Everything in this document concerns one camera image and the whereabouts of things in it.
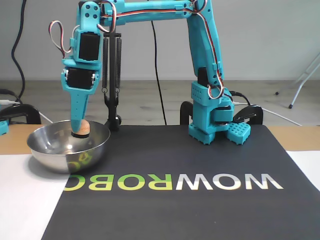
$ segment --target black cable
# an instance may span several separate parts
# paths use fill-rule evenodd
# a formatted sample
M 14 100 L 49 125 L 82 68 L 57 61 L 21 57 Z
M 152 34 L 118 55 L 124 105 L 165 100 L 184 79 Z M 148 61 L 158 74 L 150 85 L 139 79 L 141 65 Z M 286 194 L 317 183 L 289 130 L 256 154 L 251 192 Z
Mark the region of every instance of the black cable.
M 159 89 L 159 95 L 160 95 L 160 101 L 161 101 L 161 107 L 162 107 L 162 114 L 164 119 L 164 124 L 167 125 L 167 119 L 166 119 L 166 113 L 164 108 L 164 102 L 162 99 L 161 94 L 161 88 L 159 83 L 159 77 L 158 77 L 158 63 L 157 63 L 157 37 L 156 37 L 156 31 L 154 26 L 154 21 L 151 21 L 152 29 L 153 29 L 153 36 L 154 36 L 154 69 L 155 69 L 155 76 L 156 76 L 156 82 L 158 83 L 158 89 Z
M 248 103 L 248 105 L 251 105 L 250 102 L 249 102 L 249 100 L 248 100 L 248 98 L 247 98 L 245 95 L 243 95 L 242 93 L 237 92 L 237 91 L 230 91 L 230 94 L 231 94 L 231 96 L 237 96 L 237 97 L 242 97 L 242 98 L 244 98 L 245 101 Z
M 0 95 L 11 95 L 11 96 L 14 96 L 16 98 L 16 102 L 19 101 L 21 104 L 23 104 L 23 102 L 21 101 L 20 97 L 18 97 L 13 91 L 10 91 L 8 89 L 0 89 Z
M 225 95 L 225 96 L 227 96 L 228 98 L 230 98 L 231 102 L 234 101 L 234 99 L 232 98 L 232 96 L 230 96 L 230 95 L 228 95 L 228 94 L 225 94 L 225 93 L 224 93 L 223 95 Z
M 19 96 L 16 98 L 18 101 L 21 101 L 20 98 L 21 98 L 22 95 L 24 94 L 25 87 L 26 87 L 26 80 L 25 80 L 24 72 L 22 71 L 22 69 L 21 69 L 18 61 L 17 61 L 16 58 L 15 58 L 15 51 L 16 51 L 16 48 L 17 48 L 18 43 L 19 43 L 19 41 L 20 41 L 22 31 L 23 31 L 23 29 L 24 29 L 24 19 L 25 19 L 26 3 L 27 3 L 27 0 L 23 0 L 23 1 L 22 1 L 21 13 L 20 13 L 20 28 L 19 28 L 18 35 L 17 35 L 17 37 L 16 37 L 16 40 L 15 40 L 14 45 L 13 45 L 12 50 L 11 50 L 12 60 L 13 60 L 14 64 L 16 65 L 16 67 L 18 68 L 19 73 L 20 73 L 20 75 L 21 75 L 21 79 L 22 79 L 21 92 L 19 93 Z

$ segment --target metal spring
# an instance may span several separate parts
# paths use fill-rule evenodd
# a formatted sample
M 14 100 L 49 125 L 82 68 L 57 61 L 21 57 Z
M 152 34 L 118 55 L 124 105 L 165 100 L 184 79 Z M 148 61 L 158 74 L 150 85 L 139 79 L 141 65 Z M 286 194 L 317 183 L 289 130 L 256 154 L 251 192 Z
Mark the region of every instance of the metal spring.
M 116 39 L 116 63 L 115 63 L 115 87 L 120 88 L 121 81 L 121 47 L 122 40 L 121 38 Z
M 107 92 L 108 87 L 108 49 L 109 39 L 103 38 L 103 66 L 102 66 L 102 92 Z

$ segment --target bowl rim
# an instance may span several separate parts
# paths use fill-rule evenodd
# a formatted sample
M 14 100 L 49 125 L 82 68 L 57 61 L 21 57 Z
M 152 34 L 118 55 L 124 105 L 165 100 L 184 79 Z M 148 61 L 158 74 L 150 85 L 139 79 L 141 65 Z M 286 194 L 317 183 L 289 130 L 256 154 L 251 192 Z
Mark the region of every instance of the bowl rim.
M 97 122 L 97 121 L 92 121 L 92 120 L 87 120 L 89 123 L 96 123 L 96 124 L 100 124 L 100 125 L 103 125 L 102 123 L 100 122 Z M 56 121 L 56 122 L 53 122 L 51 124 L 58 124 L 58 123 L 63 123 L 63 122 L 71 122 L 71 120 L 62 120 L 62 121 Z M 36 130 L 34 130 L 33 132 L 31 132 L 26 140 L 26 144 L 28 145 L 28 147 L 30 148 L 31 152 L 34 151 L 34 152 L 37 152 L 37 153 L 40 153 L 40 154 L 46 154 L 46 155 L 52 155 L 52 156 L 57 156 L 57 157 L 60 157 L 60 156 L 66 156 L 66 155 L 76 155 L 76 154 L 81 154 L 81 153 L 85 153 L 89 150 L 93 150 L 93 149 L 96 149 L 96 148 L 99 148 L 100 146 L 102 146 L 103 144 L 105 144 L 110 136 L 111 136 L 111 132 L 110 132 L 110 129 L 108 127 L 106 127 L 106 129 L 108 130 L 108 133 L 109 133 L 109 136 L 106 138 L 106 140 L 104 140 L 102 143 L 100 143 L 99 145 L 95 146 L 95 147 L 92 147 L 90 149 L 87 149 L 87 150 L 82 150 L 82 151 L 76 151 L 76 152 L 70 152 L 70 153 L 47 153 L 47 152 L 42 152 L 42 151 L 37 151 L 37 150 L 34 150 L 32 147 L 30 147 L 29 145 L 29 139 L 31 137 L 32 134 L 35 134 L 35 132 L 37 132 L 38 130 L 40 131 L 40 129 L 43 129 L 47 126 L 49 126 L 50 124 L 47 124 L 47 125 L 44 125 L 44 126 L 41 126 L 39 128 L 37 128 Z

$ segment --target robotic arm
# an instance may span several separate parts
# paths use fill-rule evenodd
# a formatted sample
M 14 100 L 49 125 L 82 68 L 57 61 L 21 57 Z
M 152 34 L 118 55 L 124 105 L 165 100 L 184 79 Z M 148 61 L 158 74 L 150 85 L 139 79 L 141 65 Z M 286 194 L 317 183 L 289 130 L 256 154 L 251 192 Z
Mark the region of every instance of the robotic arm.
M 223 84 L 223 63 L 211 0 L 79 2 L 70 49 L 66 51 L 62 41 L 60 47 L 55 44 L 63 54 L 65 68 L 61 83 L 70 94 L 74 132 L 80 128 L 88 97 L 95 93 L 101 77 L 102 32 L 113 32 L 116 25 L 130 22 L 174 19 L 187 19 L 193 69 L 198 78 L 191 87 L 194 103 L 189 134 L 204 144 L 210 144 L 216 132 L 224 131 L 231 141 L 244 143 L 250 134 L 250 126 L 232 123 L 234 105 Z M 65 53 L 71 50 L 72 54 L 65 58 Z

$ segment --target stainless steel bowl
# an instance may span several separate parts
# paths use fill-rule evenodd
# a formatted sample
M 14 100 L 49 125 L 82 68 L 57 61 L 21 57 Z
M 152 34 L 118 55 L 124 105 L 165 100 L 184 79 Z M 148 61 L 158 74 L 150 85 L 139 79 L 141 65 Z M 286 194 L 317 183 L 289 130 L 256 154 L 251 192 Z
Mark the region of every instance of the stainless steel bowl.
M 71 135 L 70 120 L 38 128 L 27 139 L 32 155 L 58 173 L 75 173 L 94 165 L 106 153 L 110 130 L 101 123 L 88 122 L 90 134 L 87 138 Z

